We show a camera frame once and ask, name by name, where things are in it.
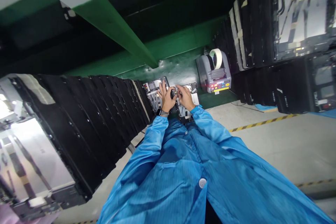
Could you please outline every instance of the right hand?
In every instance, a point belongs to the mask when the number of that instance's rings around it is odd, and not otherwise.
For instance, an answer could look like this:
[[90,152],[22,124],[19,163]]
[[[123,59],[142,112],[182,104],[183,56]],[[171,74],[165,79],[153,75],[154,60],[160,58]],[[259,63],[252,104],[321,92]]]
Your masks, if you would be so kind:
[[187,87],[182,87],[180,85],[176,86],[178,88],[177,91],[178,99],[180,100],[182,106],[189,111],[193,110],[196,107],[196,105],[192,101],[193,99],[191,98],[190,90]]

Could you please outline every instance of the green steel beam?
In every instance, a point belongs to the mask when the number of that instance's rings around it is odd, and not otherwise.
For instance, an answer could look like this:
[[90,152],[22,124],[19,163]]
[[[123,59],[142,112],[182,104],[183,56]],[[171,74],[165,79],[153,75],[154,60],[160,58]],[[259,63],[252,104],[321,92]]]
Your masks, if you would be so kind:
[[73,10],[151,68],[158,63],[108,0],[91,0]]

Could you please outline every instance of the left hand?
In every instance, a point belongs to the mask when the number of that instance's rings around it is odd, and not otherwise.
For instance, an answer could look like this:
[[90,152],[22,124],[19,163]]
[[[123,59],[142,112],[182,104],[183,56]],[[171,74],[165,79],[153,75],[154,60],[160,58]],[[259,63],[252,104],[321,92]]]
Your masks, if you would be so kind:
[[174,87],[170,87],[168,88],[168,90],[166,90],[166,83],[165,81],[163,81],[162,85],[161,83],[159,83],[159,88],[160,92],[157,90],[157,93],[159,97],[162,99],[162,110],[166,113],[169,113],[172,107],[174,107],[177,98],[177,95],[175,95],[173,98],[170,96]]

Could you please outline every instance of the label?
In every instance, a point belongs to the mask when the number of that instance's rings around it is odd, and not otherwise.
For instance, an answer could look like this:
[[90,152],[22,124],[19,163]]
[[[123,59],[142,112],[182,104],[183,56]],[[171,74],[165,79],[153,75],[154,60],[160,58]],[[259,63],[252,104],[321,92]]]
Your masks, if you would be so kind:
[[225,88],[222,88],[222,89],[216,89],[216,90],[213,90],[212,92],[218,92],[218,91],[222,91],[222,90],[225,90],[225,89],[229,89],[229,87],[225,87]]

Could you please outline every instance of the wristwatch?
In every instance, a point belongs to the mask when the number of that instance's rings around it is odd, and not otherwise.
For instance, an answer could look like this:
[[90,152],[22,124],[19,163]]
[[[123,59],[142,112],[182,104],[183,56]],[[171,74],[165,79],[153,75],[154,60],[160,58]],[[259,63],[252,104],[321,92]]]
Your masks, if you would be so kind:
[[167,112],[164,112],[162,109],[158,109],[157,112],[156,112],[156,115],[157,116],[162,116],[162,117],[168,117],[169,116],[169,113]]

